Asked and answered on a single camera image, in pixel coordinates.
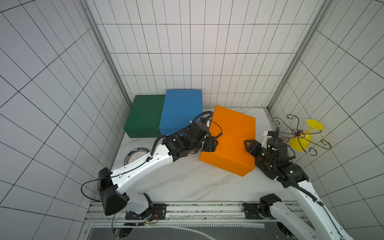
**white robotic arm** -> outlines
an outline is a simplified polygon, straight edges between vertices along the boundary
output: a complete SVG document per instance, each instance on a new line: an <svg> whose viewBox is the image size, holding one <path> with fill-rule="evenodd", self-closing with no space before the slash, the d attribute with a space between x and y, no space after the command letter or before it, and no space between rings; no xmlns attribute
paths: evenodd
<svg viewBox="0 0 384 240"><path fill-rule="evenodd" d="M321 202L305 172L290 162L294 157L288 156L287 145L278 133L279 128L264 132L263 144L245 141L245 148L269 178L279 181L295 197L316 230L293 214L275 194L260 198L258 213L266 219L276 218L300 240L352 240Z"/></svg>
<svg viewBox="0 0 384 240"><path fill-rule="evenodd" d="M160 144L156 147L153 158L149 162L146 162L146 159L151 153L147 153L124 167L112 170L112 176L118 175L118 177L111 178L113 185L117 186L116 191L120 194L124 194L124 196L129 199L123 210L142 214L148 209L149 202L147 196L130 192L129 188L156 169L172 163L172 155L168 155L168 152L168 148L165 145Z"/></svg>
<svg viewBox="0 0 384 240"><path fill-rule="evenodd" d="M214 152L218 144L217 138L222 133L216 137L211 136L207 120L212 116L211 111L203 112L178 132L168 136L161 135L156 139L150 153L131 164L112 171L107 167L101 169L97 181L105 215L112 215L124 209L140 215L142 219L148 217L153 207L149 196L129 192L129 188L159 167L186 157L191 152Z"/></svg>

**black mounting plate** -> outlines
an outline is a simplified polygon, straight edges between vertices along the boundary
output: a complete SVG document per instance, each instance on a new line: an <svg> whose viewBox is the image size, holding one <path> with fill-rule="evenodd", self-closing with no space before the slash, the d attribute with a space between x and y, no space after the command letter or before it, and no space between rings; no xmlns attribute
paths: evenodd
<svg viewBox="0 0 384 240"><path fill-rule="evenodd" d="M163 220L166 218L166 212L167 212L167 204L153 204L153 210L156 210L159 212L159 220ZM156 218L156 213L151 213L151 216L154 216ZM144 220L142 219L142 216L139 214L136 214L135 212L127 212L125 214L126 220Z"/></svg>
<svg viewBox="0 0 384 240"><path fill-rule="evenodd" d="M261 217L259 209L259 204L249 204L249 203L243 203L242 210L245 213L245 219L251 219L251 220L263 220L265 218Z"/></svg>

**metal strip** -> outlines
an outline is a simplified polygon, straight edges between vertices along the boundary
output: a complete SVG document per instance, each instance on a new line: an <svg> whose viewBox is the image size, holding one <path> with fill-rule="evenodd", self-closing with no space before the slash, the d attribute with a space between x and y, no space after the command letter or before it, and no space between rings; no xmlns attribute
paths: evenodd
<svg viewBox="0 0 384 240"><path fill-rule="evenodd" d="M276 102L277 97L281 93L284 85L287 83L289 77L293 73L293 70L295 69L296 65L299 63L301 56L305 52L306 48L308 47L310 41L313 38L313 35L316 33L317 28L319 27L321 21L323 20L325 14L327 13L328 9L330 8L331 4L334 0L324 0L319 11L316 14L316 17L314 18L311 27L309 28L308 32L306 33L303 41L301 42L297 52L295 53L295 56L293 57L293 60L289 64L289 67L287 71L285 72L283 79L281 80L276 92L274 93L272 100L270 104L268 105L268 109L271 109L273 104Z"/></svg>
<svg viewBox="0 0 384 240"><path fill-rule="evenodd" d="M203 223L203 222L255 222L246 220L241 209L243 202L168 202L165 220L159 223ZM300 217L307 219L301 206L295 201L283 202L290 210ZM116 223L141 222L141 220L125 220L125 211L120 211L114 216ZM101 203L91 203L86 221L92 223L108 223L112 216L104 215Z"/></svg>
<svg viewBox="0 0 384 240"><path fill-rule="evenodd" d="M101 51L103 52L103 55L105 56L105 59L106 59L106 62L108 63L109 67L111 68L112 70L112 73L115 77L115 80L118 84L118 87L120 88L121 92L123 93L123 96L124 96L124 99L126 101L126 103L128 104L128 110L131 109L131 106L132 106L132 103L128 97L128 94L124 88L124 85L122 83L122 80L120 78L120 75L118 74L117 70L116 70L116 66L115 64L113 63L113 60L111 59L111 56L107 50L107 47L106 47L106 44L104 42L104 39L102 38L101 36L101 33L99 31L99 27L97 26L96 24L96 21L93 17L93 14L91 13L91 11L89 10L89 5L88 5L88 2L86 0L78 0L81 4L81 7L83 8L83 11L85 13L85 15L87 16L87 19L91 25L91 29L93 31L93 33L95 34L96 36L96 40L98 42L98 44L100 45L101 47Z"/></svg>
<svg viewBox="0 0 384 240"><path fill-rule="evenodd" d="M250 223L250 222L204 222L204 223L156 223L148 224L145 226L124 226L123 223L113 223L114 228L143 228L143 227L251 227L251 228L265 228L263 223ZM111 223L92 223L91 227L97 228L111 228Z"/></svg>

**marble table surface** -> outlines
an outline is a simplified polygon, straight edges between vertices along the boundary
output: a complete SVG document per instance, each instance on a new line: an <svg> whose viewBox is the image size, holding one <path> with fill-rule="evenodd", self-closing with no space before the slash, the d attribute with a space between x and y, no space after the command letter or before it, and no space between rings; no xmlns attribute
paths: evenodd
<svg viewBox="0 0 384 240"><path fill-rule="evenodd" d="M256 136L263 140L263 132L272 130L265 110L261 108L233 108L256 118ZM113 168L122 167L126 155L138 147L151 149L155 138L123 137ZM133 192L147 193L154 202L181 201L259 201L260 197L275 193L284 201L293 196L279 182L269 179L257 167L244 177L199 161L200 153L159 168L145 176L132 188Z"/></svg>

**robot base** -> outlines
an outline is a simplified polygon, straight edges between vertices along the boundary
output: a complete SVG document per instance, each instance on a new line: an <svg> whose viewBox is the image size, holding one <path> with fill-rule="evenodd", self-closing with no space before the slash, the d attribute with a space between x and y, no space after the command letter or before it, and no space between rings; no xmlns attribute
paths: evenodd
<svg viewBox="0 0 384 240"><path fill-rule="evenodd" d="M156 210L159 213L159 220L165 219L167 204L154 204L152 203L152 200L149 198L148 194L144 193L143 195L146 197L148 201L148 208L141 214L136 214L133 211L127 211L125 215L125 219L126 220L146 220L151 215L156 218L157 213L155 213L153 210Z"/></svg>

